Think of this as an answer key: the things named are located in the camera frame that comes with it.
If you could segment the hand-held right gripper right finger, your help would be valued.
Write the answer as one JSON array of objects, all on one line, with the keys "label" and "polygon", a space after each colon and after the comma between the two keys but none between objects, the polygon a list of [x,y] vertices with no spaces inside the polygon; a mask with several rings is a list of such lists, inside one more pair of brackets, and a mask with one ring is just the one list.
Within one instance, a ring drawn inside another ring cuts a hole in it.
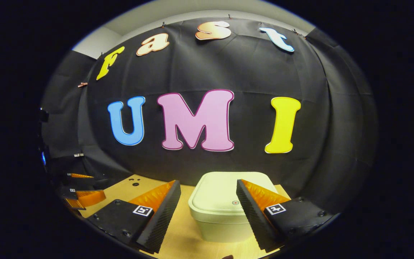
[{"label": "hand-held right gripper right finger", "polygon": [[315,235],[337,218],[309,199],[286,198],[244,179],[236,194],[260,249],[288,250]]}]

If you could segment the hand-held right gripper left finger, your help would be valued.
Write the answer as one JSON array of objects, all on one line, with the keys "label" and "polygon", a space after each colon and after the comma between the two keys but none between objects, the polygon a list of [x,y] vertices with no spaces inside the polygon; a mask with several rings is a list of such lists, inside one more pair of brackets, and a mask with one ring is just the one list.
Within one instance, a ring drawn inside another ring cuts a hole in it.
[{"label": "hand-held right gripper left finger", "polygon": [[115,199],[87,222],[125,246],[157,254],[180,196],[180,182],[173,180],[130,201]]}]

